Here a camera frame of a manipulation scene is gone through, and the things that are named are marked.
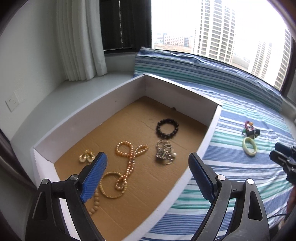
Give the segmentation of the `right hand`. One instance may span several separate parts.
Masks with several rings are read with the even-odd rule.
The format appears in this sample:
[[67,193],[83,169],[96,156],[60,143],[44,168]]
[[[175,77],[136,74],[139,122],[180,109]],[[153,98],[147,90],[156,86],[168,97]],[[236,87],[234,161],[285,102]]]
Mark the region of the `right hand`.
[[296,203],[296,188],[293,186],[287,201],[287,213],[291,213]]

